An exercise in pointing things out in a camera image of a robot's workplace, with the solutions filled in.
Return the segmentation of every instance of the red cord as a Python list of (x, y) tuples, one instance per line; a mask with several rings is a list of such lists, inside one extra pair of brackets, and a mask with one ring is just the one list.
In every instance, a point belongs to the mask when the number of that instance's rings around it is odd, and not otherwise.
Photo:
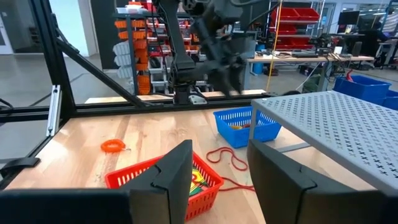
[[(218, 158), (218, 160), (212, 161), (211, 159), (209, 159), (209, 156), (210, 156), (211, 154), (216, 153), (216, 152), (218, 152), (218, 151), (221, 151), (221, 152), (219, 153), (219, 158)], [(232, 166), (233, 166), (235, 169), (237, 169), (237, 170), (239, 170), (239, 171), (246, 171), (246, 170), (249, 168), (249, 167), (248, 167), (248, 164), (245, 163), (243, 160), (239, 159), (238, 157), (236, 157), (236, 156), (235, 156), (235, 152), (234, 152), (231, 148), (228, 148), (228, 147), (221, 147), (221, 148), (218, 148), (218, 149), (216, 149), (216, 150), (207, 152), (207, 154), (206, 154), (206, 159), (207, 159), (209, 162), (214, 163), (214, 164), (219, 163), (219, 162), (221, 161), (221, 155), (223, 154), (223, 152), (229, 152), (229, 153), (232, 154), (232, 156), (231, 156), (231, 163), (232, 163)], [(244, 165), (244, 168), (239, 168), (239, 167), (234, 163), (234, 159), (236, 159), (237, 161), (239, 161), (240, 163), (242, 163), (242, 164)], [(229, 178), (227, 178), (227, 177), (221, 177), (221, 178), (224, 179), (224, 180), (230, 181), (232, 184), (236, 185), (236, 187), (229, 187), (229, 188), (226, 188), (226, 189), (220, 189), (220, 191), (229, 191), (229, 190), (235, 190), (235, 189), (245, 189), (245, 190), (251, 190), (251, 191), (255, 192), (255, 191), (254, 191), (254, 186), (253, 186), (253, 185), (241, 185), (241, 184), (239, 184), (239, 183), (237, 183), (237, 182), (235, 182), (235, 181), (233, 181), (233, 180), (231, 180), (231, 179), (229, 179)]]

